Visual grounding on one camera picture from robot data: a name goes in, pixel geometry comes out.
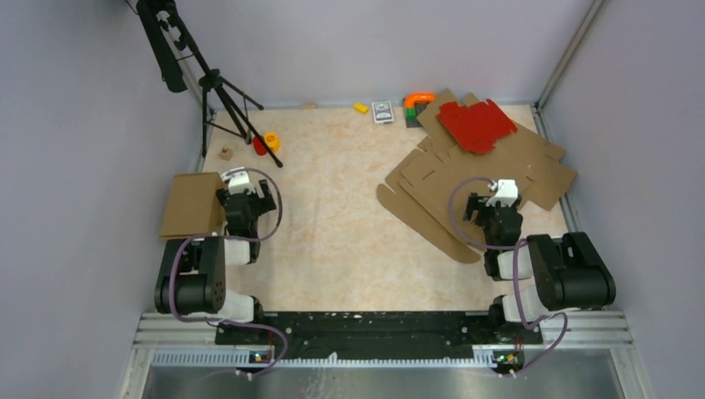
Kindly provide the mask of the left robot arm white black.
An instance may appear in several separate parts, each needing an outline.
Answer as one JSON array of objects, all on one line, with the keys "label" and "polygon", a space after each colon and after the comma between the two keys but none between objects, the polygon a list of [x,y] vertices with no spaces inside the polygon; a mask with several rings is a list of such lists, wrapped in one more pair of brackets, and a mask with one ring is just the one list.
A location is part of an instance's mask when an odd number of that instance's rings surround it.
[{"label": "left robot arm white black", "polygon": [[259,185],[229,181],[216,191],[225,211],[225,236],[169,239],[165,245],[154,302],[158,313],[171,309],[181,316],[234,321],[235,333],[246,343],[265,336],[264,318],[256,314],[256,298],[226,287],[226,269],[254,264],[262,238],[259,218],[278,208],[267,180]]}]

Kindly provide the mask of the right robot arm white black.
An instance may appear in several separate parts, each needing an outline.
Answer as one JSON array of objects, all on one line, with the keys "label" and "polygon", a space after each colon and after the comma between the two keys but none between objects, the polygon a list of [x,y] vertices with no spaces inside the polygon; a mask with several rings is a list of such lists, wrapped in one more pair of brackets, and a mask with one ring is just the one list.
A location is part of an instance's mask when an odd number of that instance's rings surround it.
[{"label": "right robot arm white black", "polygon": [[472,193],[463,216],[484,235],[488,276],[514,285],[514,293],[496,297],[489,307],[487,330],[497,342],[510,342],[522,323],[610,305],[617,293],[612,274],[585,232],[522,239],[519,202]]}]

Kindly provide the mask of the brown cardboard box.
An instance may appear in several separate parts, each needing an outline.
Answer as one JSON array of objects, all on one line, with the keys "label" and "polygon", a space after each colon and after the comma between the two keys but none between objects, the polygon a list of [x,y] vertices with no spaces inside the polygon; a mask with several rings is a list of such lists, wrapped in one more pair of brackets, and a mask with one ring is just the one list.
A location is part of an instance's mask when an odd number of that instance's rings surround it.
[{"label": "brown cardboard box", "polygon": [[216,172],[174,175],[162,218],[159,238],[181,239],[219,232],[224,209],[216,192],[224,182]]}]

